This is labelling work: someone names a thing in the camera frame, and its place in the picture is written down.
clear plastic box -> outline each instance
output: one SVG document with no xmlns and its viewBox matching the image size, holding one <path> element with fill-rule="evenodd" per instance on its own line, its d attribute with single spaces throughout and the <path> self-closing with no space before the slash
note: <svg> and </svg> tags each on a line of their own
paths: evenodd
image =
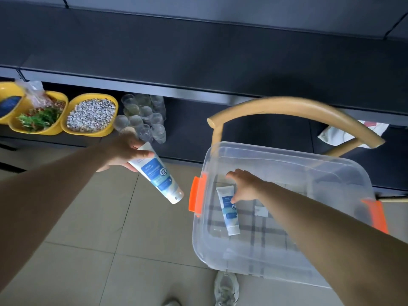
<svg viewBox="0 0 408 306">
<path fill-rule="evenodd" d="M 375 200 L 366 171 L 348 159 L 221 142 L 208 150 L 201 177 L 192 187 L 193 247 L 210 268 L 329 287 L 271 214 L 255 216 L 255 206 L 262 206 L 259 201 L 237 202 L 241 234 L 228 236 L 216 187 L 234 184 L 225 175 L 235 169 L 248 170 L 372 225 L 370 210 L 362 202 Z"/>
</svg>

person's left hand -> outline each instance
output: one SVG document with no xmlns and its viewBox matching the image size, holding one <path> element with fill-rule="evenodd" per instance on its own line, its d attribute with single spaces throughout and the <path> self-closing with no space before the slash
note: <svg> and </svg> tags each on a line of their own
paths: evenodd
<svg viewBox="0 0 408 306">
<path fill-rule="evenodd" d="M 107 170 L 111 165 L 122 165 L 133 172 L 137 170 L 128 161 L 135 158 L 153 158 L 154 152 L 149 150 L 138 150 L 144 142 L 139 141 L 133 133 L 122 134 L 113 140 L 94 146 L 100 149 L 106 156 L 106 164 L 97 172 Z"/>
</svg>

forearm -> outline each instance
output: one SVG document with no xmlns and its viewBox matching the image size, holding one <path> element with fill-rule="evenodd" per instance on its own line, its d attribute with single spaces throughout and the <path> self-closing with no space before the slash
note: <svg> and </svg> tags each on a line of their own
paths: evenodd
<svg viewBox="0 0 408 306">
<path fill-rule="evenodd" d="M 92 147 L 0 182 L 0 290 L 105 161 Z"/>
<path fill-rule="evenodd" d="M 259 199 L 346 305 L 407 302 L 399 290 L 407 244 L 272 183 L 263 184 Z"/>
</svg>

skincare tube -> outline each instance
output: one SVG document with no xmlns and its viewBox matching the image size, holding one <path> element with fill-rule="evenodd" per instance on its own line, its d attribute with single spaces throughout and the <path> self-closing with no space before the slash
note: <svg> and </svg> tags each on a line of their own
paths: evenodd
<svg viewBox="0 0 408 306">
<path fill-rule="evenodd" d="M 164 195 L 171 204 L 179 202 L 184 192 L 169 174 L 168 170 L 160 160 L 149 142 L 145 143 L 139 150 L 150 150 L 155 154 L 154 158 L 133 159 L 129 163 L 147 178 Z"/>
<path fill-rule="evenodd" d="M 231 199 L 234 196 L 234 186 L 217 187 L 217 193 L 220 198 L 222 214 L 224 215 L 228 235 L 241 234 L 239 230 L 237 206 L 231 204 Z"/>
</svg>

chair leg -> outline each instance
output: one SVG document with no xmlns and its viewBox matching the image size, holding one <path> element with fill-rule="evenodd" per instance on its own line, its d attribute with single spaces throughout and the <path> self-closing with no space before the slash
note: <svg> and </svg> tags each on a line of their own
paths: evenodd
<svg viewBox="0 0 408 306">
<path fill-rule="evenodd" d="M 0 143 L 0 148 L 6 149 L 6 150 L 11 150 L 11 151 L 18 150 L 17 148 L 10 147 L 10 146 L 7 146 L 7 145 L 1 144 L 1 143 Z"/>
<path fill-rule="evenodd" d="M 12 173 L 23 173 L 26 171 L 17 166 L 13 166 L 13 165 L 6 164 L 3 162 L 0 162 L 0 170 L 5 170 L 6 172 L 12 172 Z"/>
</svg>

